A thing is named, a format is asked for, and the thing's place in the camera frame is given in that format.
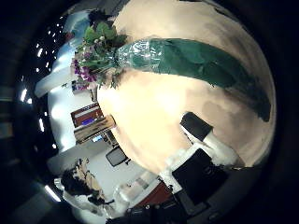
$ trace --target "purple flower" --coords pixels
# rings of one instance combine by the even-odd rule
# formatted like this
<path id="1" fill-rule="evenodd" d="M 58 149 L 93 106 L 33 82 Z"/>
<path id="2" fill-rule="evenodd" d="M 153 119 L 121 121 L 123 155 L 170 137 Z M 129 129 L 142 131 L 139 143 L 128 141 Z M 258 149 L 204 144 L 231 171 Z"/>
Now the purple flower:
<path id="1" fill-rule="evenodd" d="M 84 58 L 90 58 L 92 56 L 92 54 L 90 52 L 85 52 L 84 53 Z"/>

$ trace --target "plastic wrap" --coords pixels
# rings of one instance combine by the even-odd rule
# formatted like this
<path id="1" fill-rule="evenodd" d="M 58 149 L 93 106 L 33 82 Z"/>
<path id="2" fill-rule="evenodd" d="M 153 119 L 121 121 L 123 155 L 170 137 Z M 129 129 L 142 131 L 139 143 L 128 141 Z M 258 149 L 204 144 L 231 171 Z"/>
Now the plastic wrap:
<path id="1" fill-rule="evenodd" d="M 193 77 L 247 98 L 248 105 L 268 121 L 270 102 L 256 77 L 227 52 L 208 44 L 187 39 L 142 39 L 126 44 L 115 52 L 122 68 L 159 74 Z"/>

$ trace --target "person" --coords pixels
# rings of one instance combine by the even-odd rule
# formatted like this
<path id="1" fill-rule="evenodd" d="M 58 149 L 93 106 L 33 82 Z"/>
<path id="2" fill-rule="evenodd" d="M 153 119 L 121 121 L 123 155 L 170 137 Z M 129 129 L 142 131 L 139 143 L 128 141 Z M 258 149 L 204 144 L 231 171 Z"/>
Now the person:
<path id="1" fill-rule="evenodd" d="M 87 170 L 88 162 L 88 159 L 79 159 L 74 168 L 65 170 L 62 177 L 56 178 L 54 183 L 64 191 L 63 198 L 72 206 L 102 216 L 103 205 L 106 204 L 105 195 L 94 175 Z M 87 196 L 89 202 L 79 200 L 79 195 Z"/>

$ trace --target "green leaf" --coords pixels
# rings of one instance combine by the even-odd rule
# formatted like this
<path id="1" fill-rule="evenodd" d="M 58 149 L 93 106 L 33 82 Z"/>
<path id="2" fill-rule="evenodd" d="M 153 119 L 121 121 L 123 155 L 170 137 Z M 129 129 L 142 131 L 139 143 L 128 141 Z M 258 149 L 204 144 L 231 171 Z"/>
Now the green leaf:
<path id="1" fill-rule="evenodd" d="M 98 33 L 101 36 L 101 35 L 105 35 L 105 32 L 107 30 L 110 30 L 108 24 L 101 21 L 100 23 L 97 24 L 97 27 L 96 27 L 95 31 L 96 31 L 96 33 Z"/>
<path id="2" fill-rule="evenodd" d="M 127 35 L 116 36 L 113 45 L 116 47 L 120 47 L 120 46 L 124 45 L 126 38 L 127 38 Z"/>
<path id="3" fill-rule="evenodd" d="M 93 43 L 93 41 L 99 37 L 100 35 L 96 33 L 92 27 L 86 29 L 84 38 L 88 43 Z"/>
<path id="4" fill-rule="evenodd" d="M 116 35 L 117 31 L 115 26 L 112 26 L 112 28 L 109 30 L 105 30 L 105 38 L 107 38 L 108 40 L 114 39 Z"/>

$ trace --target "wall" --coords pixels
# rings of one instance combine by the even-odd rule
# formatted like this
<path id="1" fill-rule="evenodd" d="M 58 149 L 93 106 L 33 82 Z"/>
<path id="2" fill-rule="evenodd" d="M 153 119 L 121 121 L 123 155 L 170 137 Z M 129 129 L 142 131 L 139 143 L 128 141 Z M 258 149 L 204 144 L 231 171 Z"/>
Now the wall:
<path id="1" fill-rule="evenodd" d="M 74 95 L 70 85 L 64 88 L 57 87 L 49 92 L 50 124 L 60 152 L 66 151 L 76 144 L 75 127 L 70 113 L 92 103 L 88 91 Z"/>

